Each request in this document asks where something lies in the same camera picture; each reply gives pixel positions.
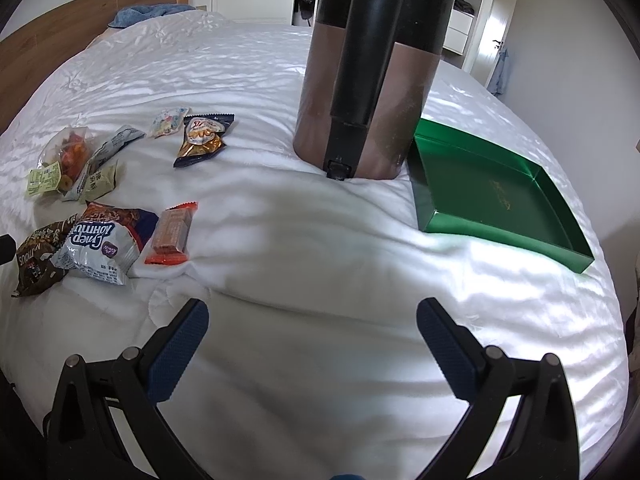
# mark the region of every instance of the brown cylindrical container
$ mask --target brown cylindrical container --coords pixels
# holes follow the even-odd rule
[[[325,171],[350,3],[321,1],[293,143],[300,158]],[[382,89],[351,176],[398,176],[438,67],[452,4],[453,0],[404,0]]]

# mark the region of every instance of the metal screw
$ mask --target metal screw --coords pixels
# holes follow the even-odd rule
[[[504,355],[497,346],[488,346],[484,353],[491,359],[500,359]]]
[[[139,354],[140,354],[140,348],[137,348],[135,346],[130,346],[129,348],[126,348],[125,351],[122,353],[122,357],[127,361],[132,361],[133,359],[138,357]]]
[[[556,354],[547,354],[545,356],[546,362],[552,366],[558,366],[560,364],[560,359]]]
[[[80,362],[80,356],[78,354],[70,355],[66,358],[65,365],[69,368],[73,368]]]

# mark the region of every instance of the white snack bag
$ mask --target white snack bag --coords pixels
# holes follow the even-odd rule
[[[184,118],[191,113],[191,108],[167,108],[162,110],[151,125],[150,136],[153,138],[181,132]]]
[[[158,215],[143,209],[120,209],[89,202],[51,257],[59,269],[79,269],[103,282],[124,285],[158,223]]]
[[[145,136],[145,133],[133,128],[132,126],[123,126],[117,131],[117,133],[107,140],[91,158],[86,162],[82,173],[78,176],[78,179],[73,184],[73,187],[67,191],[66,195],[62,197],[64,202],[68,200],[78,200],[84,189],[84,184],[91,174],[94,174],[100,169],[100,167],[109,160],[113,155],[118,153],[127,144],[130,144],[134,140],[141,139]]]

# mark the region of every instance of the bed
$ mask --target bed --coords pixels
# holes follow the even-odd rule
[[[561,357],[585,476],[620,428],[628,368],[609,270],[558,162],[508,108],[441,62],[423,117],[542,165],[595,261],[578,275],[529,251],[422,234],[405,170],[393,181],[335,182],[294,154],[309,42],[306,28],[200,10],[155,18],[73,56],[13,118],[0,136],[0,230],[18,243],[84,209],[24,195],[41,148],[64,126],[148,130],[177,105],[237,119],[228,148],[190,168],[172,168],[180,136],[143,139],[117,156],[118,187],[103,202],[156,212],[199,202],[188,263],[145,266],[145,251],[126,286],[71,273],[20,300],[10,298],[17,269],[0,268],[0,368],[27,412],[40,425],[68,355],[110,359],[141,346],[196,297],[209,305],[209,330],[159,407],[210,475],[410,480],[466,409],[415,327],[417,303],[435,296],[484,345]],[[496,455],[512,400],[476,472]]]

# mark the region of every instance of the black handle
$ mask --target black handle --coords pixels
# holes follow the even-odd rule
[[[356,172],[396,40],[403,2],[351,0],[324,154],[324,170],[330,178],[351,178]]]

